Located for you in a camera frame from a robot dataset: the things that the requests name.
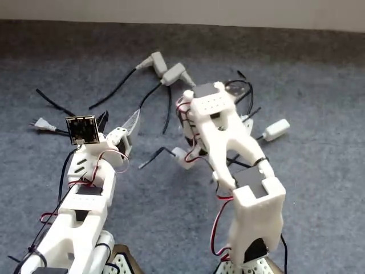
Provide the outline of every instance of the gray carpet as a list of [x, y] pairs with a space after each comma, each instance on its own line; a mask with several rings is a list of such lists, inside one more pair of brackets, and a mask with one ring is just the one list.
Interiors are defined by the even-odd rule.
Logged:
[[[64, 114], [36, 93], [40, 88], [79, 115], [148, 54], [160, 50], [168, 66], [181, 61], [198, 84], [236, 78], [255, 90], [254, 135], [281, 118], [288, 135], [264, 145], [286, 187], [283, 234], [289, 273], [363, 273], [365, 261], [364, 117], [365, 35], [217, 26], [0, 22], [0, 272], [12, 273], [54, 208], [62, 163], [72, 149], [62, 136], [37, 134], [31, 118], [66, 128]], [[157, 81], [134, 75], [108, 109], [107, 131], [122, 125]], [[173, 86], [177, 99], [186, 86]], [[186, 147], [176, 117], [161, 135], [167, 107], [161, 88], [143, 109], [130, 170], [118, 178], [106, 229], [127, 244], [146, 273], [212, 273], [211, 226], [219, 209], [204, 163], [184, 171], [156, 148]], [[240, 105], [243, 110], [247, 102]], [[219, 226], [223, 245], [232, 208]], [[283, 266], [280, 245], [271, 257]]]

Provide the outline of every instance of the white wall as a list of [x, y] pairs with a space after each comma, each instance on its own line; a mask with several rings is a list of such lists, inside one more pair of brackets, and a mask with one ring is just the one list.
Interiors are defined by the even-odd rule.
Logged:
[[365, 0], [0, 0], [0, 18], [365, 31]]

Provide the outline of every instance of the black circuit board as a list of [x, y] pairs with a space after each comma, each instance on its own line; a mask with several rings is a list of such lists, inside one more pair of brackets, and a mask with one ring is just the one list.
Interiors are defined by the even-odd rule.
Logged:
[[72, 144], [100, 143], [95, 116], [67, 117], [66, 123]]

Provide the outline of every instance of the white wire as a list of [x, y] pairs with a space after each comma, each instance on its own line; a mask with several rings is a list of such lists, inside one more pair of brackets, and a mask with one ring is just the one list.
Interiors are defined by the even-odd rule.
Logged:
[[117, 173], [117, 174], [125, 173], [125, 172], [129, 169], [129, 165], [130, 165], [129, 158], [128, 158], [128, 157], [127, 157], [124, 153], [122, 153], [122, 152], [120, 152], [120, 151], [118, 151], [118, 150], [114, 150], [114, 149], [112, 149], [112, 148], [109, 148], [109, 149], [107, 149], [107, 150], [104, 150], [104, 151], [102, 151], [102, 152], [99, 154], [99, 156], [98, 156], [98, 161], [96, 162], [96, 166], [95, 166], [95, 168], [97, 168], [97, 167], [98, 167], [98, 162], [99, 162], [99, 160], [102, 158], [103, 154], [104, 154], [105, 152], [107, 152], [107, 151], [117, 153], [117, 154], [121, 155], [122, 157], [124, 157], [124, 158], [127, 160], [127, 167], [126, 167], [124, 170], [122, 170], [122, 171], [115, 171], [115, 173]]

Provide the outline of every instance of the white plug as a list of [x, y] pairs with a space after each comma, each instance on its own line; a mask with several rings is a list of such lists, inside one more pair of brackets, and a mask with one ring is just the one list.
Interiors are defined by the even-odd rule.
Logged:
[[271, 126], [268, 126], [263, 132], [262, 137], [268, 142], [275, 140], [283, 135], [289, 127], [290, 125], [288, 121], [286, 119], [281, 119], [276, 123], [273, 123]]
[[33, 119], [34, 123], [30, 123], [31, 126], [34, 126], [37, 130], [50, 130], [50, 131], [56, 131], [56, 127], [52, 126], [44, 120], [42, 117], [40, 117], [38, 120]]
[[151, 66], [153, 66], [157, 76], [160, 78], [166, 73], [167, 65], [164, 58], [162, 57], [161, 52], [157, 51], [155, 53], [152, 53], [146, 60], [136, 66], [136, 70]]
[[191, 87], [195, 86], [195, 83], [192, 81], [185, 67], [181, 63], [177, 63], [172, 68], [170, 68], [163, 75], [161, 83], [165, 86], [170, 86], [179, 79], [183, 80], [186, 84], [190, 85]]

